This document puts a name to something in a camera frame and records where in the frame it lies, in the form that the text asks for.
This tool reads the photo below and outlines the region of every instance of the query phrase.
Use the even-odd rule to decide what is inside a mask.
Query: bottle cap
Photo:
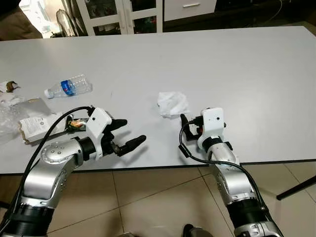
[[[44,94],[45,96],[48,98],[48,99],[51,99],[51,98],[54,98],[54,93],[52,93],[52,91],[50,89],[46,89],[44,91]]]

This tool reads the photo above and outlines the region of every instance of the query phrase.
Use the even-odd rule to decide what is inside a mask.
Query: plastic water bottle
[[[51,99],[84,94],[90,91],[92,91],[92,84],[87,81],[84,75],[79,75],[55,84],[50,89],[46,89],[44,94],[48,99]]]

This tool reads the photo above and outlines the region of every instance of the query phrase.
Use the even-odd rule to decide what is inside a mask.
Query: white cabinet
[[[164,20],[170,21],[212,13],[215,5],[216,0],[165,0]]]
[[[88,35],[162,32],[162,0],[77,0]]]

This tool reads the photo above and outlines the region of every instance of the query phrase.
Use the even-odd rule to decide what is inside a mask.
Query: white table
[[[160,91],[186,94],[192,116],[222,107],[242,163],[316,159],[316,38],[304,27],[6,41],[0,72],[19,83],[17,94],[42,97],[54,111],[93,104],[128,119],[118,143],[147,135],[134,152],[81,170],[198,164],[180,155],[180,119],[159,116]],[[91,93],[44,98],[46,88],[79,74],[93,83]],[[35,147],[18,137],[0,149],[0,173],[21,173]]]

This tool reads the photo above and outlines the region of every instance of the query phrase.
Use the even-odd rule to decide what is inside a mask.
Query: blue bottle label
[[[63,88],[63,91],[67,94],[67,95],[74,95],[75,92],[71,89],[71,86],[68,83],[68,80],[63,80],[61,82],[61,88]]]

